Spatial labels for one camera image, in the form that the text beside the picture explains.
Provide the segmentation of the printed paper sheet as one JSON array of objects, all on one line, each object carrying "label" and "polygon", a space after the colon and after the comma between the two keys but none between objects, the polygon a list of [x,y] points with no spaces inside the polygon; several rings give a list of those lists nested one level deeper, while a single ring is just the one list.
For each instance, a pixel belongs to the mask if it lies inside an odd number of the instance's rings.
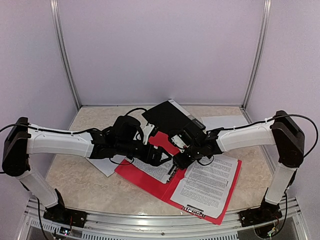
[{"label": "printed paper sheet", "polygon": [[170,200],[182,207],[199,208],[206,217],[218,219],[238,180],[241,164],[240,160],[222,154],[195,161],[187,168]]},{"label": "printed paper sheet", "polygon": [[160,166],[151,166],[134,158],[133,165],[162,184],[166,184],[166,181],[169,178],[168,172],[174,164],[173,160],[170,160]]}]

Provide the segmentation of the metal folder clip spine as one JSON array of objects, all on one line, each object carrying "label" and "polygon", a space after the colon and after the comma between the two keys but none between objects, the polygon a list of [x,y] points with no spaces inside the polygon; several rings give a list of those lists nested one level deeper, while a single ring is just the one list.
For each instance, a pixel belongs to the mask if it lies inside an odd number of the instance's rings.
[{"label": "metal folder clip spine", "polygon": [[169,183],[172,180],[172,178],[176,175],[178,169],[179,168],[176,165],[173,165],[171,167],[171,169],[168,171],[169,178],[166,180],[166,183]]}]

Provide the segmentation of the red clip file folder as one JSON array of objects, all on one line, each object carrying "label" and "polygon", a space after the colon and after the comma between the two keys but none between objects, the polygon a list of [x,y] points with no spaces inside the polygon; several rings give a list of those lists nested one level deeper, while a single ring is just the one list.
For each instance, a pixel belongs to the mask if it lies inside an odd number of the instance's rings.
[{"label": "red clip file folder", "polygon": [[[171,196],[173,195],[175,189],[177,188],[177,185],[179,184],[180,180],[182,180],[185,176],[187,169],[180,170],[178,169],[175,176],[171,179],[169,183],[161,183],[160,181],[156,180],[155,178],[149,176],[142,170],[135,167],[133,164],[129,164],[128,160],[124,159],[116,169],[115,172],[120,175],[125,180],[129,181],[130,183],[134,184],[135,186],[141,188],[142,190],[146,191],[147,193],[153,195],[157,199],[182,210],[182,206],[174,203],[170,200]],[[239,177],[241,171],[241,167],[239,169],[239,173],[237,174],[237,179]],[[235,190],[236,183],[232,186],[232,194]],[[217,219],[206,216],[204,219],[210,223],[220,225],[224,219],[224,216],[226,214],[226,211],[228,209],[229,203],[232,198],[232,194],[227,198],[227,205],[224,208],[224,212],[220,217]]]}]

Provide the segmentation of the metal folder clip bottom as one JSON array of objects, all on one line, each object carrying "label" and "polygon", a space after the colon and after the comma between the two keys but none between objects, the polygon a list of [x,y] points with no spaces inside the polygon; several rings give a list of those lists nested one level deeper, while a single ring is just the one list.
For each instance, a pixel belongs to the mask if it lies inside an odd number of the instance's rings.
[{"label": "metal folder clip bottom", "polygon": [[199,218],[202,218],[202,219],[204,219],[206,217],[206,215],[204,214],[204,211],[202,209],[191,206],[189,204],[187,204],[186,206],[183,206],[181,209],[187,213],[190,213],[190,214],[197,216]]}]

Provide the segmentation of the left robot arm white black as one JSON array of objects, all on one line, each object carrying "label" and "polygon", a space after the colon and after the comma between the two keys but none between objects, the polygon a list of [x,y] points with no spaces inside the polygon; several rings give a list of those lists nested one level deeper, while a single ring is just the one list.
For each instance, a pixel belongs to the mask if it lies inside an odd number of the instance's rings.
[{"label": "left robot arm white black", "polygon": [[58,191],[31,167],[30,155],[72,155],[91,160],[124,156],[153,167],[172,159],[163,147],[149,143],[154,127],[141,128],[140,121],[129,115],[119,116],[112,126],[103,130],[66,131],[40,127],[29,123],[26,117],[20,117],[16,123],[5,127],[8,128],[11,130],[4,141],[3,172],[17,178],[61,223],[70,218],[70,211]]}]

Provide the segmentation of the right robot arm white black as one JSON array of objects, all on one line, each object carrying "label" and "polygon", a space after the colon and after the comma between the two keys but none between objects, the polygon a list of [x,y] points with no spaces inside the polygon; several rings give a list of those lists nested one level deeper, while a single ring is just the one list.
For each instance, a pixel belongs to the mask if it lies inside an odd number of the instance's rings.
[{"label": "right robot arm white black", "polygon": [[298,168],[308,155],[305,151],[305,133],[295,118],[303,119],[304,116],[278,110],[274,116],[264,120],[198,133],[187,142],[183,152],[174,156],[173,161],[180,169],[186,169],[204,157],[212,158],[255,146],[264,148],[274,171],[255,216],[260,222],[266,222],[275,214],[275,207],[293,184]]}]

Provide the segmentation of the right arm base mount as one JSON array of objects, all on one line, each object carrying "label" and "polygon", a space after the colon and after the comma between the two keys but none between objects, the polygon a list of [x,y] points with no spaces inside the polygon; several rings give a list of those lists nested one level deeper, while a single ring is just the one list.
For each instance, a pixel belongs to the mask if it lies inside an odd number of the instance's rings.
[{"label": "right arm base mount", "polygon": [[279,220],[283,216],[279,206],[248,208],[238,215],[243,228]]}]

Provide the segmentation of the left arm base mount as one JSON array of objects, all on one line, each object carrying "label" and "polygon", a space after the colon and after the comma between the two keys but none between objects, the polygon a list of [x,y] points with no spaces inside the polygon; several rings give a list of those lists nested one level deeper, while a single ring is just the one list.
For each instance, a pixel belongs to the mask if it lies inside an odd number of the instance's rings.
[{"label": "left arm base mount", "polygon": [[52,222],[71,227],[84,228],[88,213],[81,210],[66,208],[61,204],[46,208],[43,217]]}]

